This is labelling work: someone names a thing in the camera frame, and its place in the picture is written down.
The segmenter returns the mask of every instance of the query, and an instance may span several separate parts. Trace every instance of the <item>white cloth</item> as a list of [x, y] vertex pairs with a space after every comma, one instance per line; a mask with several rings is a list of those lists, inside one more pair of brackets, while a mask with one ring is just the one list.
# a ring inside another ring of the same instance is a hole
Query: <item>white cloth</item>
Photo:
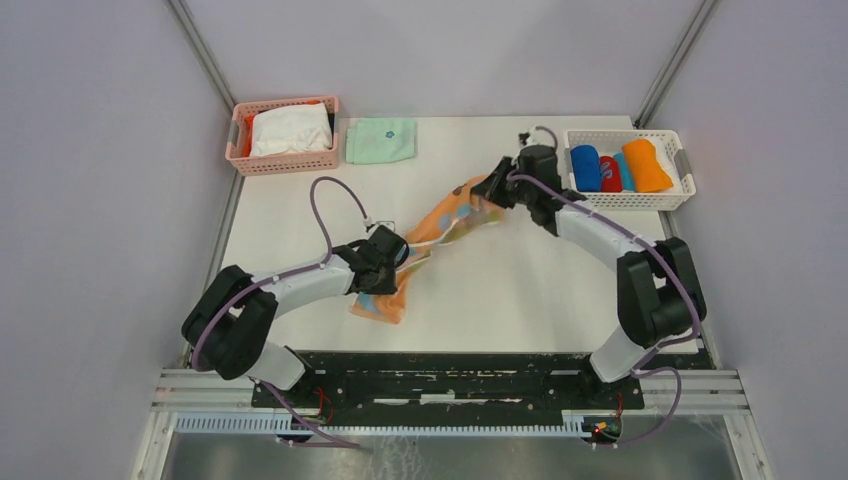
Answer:
[[680, 181], [680, 174], [677, 173], [677, 167], [674, 165], [674, 162], [668, 158], [668, 154], [665, 151], [665, 145], [663, 145], [662, 141], [656, 138], [648, 138], [648, 141], [651, 142], [657, 150], [657, 163], [660, 164], [660, 168], [662, 168], [666, 175], [671, 178], [671, 188], [660, 190], [660, 193], [683, 193], [683, 182]]
[[317, 152], [332, 146], [333, 135], [323, 103], [275, 108], [253, 119], [251, 157]]

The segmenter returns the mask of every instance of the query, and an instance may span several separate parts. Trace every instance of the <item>basket handle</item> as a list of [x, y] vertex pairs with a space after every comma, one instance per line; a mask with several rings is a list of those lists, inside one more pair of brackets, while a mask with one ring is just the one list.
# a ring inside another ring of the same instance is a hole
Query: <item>basket handle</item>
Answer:
[[233, 145], [233, 148], [236, 148], [236, 140], [238, 140], [238, 123], [235, 120], [230, 120], [230, 131], [227, 133], [227, 142]]
[[677, 174], [680, 175], [681, 179], [686, 175], [692, 175], [689, 157], [686, 155], [686, 150], [682, 148], [674, 154], [674, 166], [677, 167]]
[[565, 162], [565, 175], [571, 176], [571, 148], [565, 147], [565, 151], [562, 153], [562, 160]]

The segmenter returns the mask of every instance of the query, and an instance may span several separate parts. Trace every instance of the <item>blue rolled towel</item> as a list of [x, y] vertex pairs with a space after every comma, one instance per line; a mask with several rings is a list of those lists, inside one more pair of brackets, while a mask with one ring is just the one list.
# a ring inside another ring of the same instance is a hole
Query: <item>blue rolled towel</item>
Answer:
[[578, 145], [571, 149], [571, 167], [577, 190], [601, 191], [601, 157], [591, 145]]
[[636, 191], [636, 185], [633, 183], [633, 175], [630, 174], [630, 167], [627, 166], [627, 160], [624, 159], [623, 153], [616, 153], [612, 156], [618, 163], [618, 173], [621, 174], [621, 189]]

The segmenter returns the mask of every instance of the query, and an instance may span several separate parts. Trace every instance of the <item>white table surface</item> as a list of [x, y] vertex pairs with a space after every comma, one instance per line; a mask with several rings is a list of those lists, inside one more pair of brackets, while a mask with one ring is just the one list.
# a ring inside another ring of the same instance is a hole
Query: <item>white table surface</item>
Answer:
[[[341, 138], [351, 121], [339, 122]], [[284, 270], [322, 255], [309, 207], [309, 186], [321, 175], [346, 182], [374, 220], [393, 220], [403, 233], [454, 187], [514, 155], [517, 134], [536, 124], [559, 133], [560, 144], [567, 129], [631, 128], [626, 116], [420, 118], [414, 159], [246, 178], [224, 265]], [[359, 211], [337, 185], [321, 184], [317, 203], [334, 245], [363, 237]], [[655, 212], [608, 213], [643, 235], [664, 238]], [[352, 315], [354, 299], [290, 312], [273, 324], [269, 340], [299, 350], [587, 352], [618, 325], [615, 274], [536, 226], [523, 207], [508, 211], [502, 224], [438, 249], [410, 280], [399, 325]], [[669, 351], [696, 347], [690, 342]]]

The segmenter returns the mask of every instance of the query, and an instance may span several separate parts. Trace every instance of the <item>white basket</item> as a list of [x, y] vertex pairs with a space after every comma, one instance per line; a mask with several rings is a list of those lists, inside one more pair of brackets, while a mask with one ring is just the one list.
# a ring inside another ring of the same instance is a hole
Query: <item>white basket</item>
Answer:
[[566, 130], [565, 165], [568, 169], [570, 188], [577, 190], [574, 171], [571, 167], [571, 147], [591, 145], [601, 156], [613, 156], [621, 152], [622, 145], [639, 138], [654, 138], [662, 142], [665, 153], [673, 163], [671, 167], [680, 178], [682, 192], [675, 193], [596, 193], [580, 192], [592, 204], [604, 210], [674, 210], [695, 195], [695, 179], [689, 168], [686, 151], [680, 137], [671, 130]]

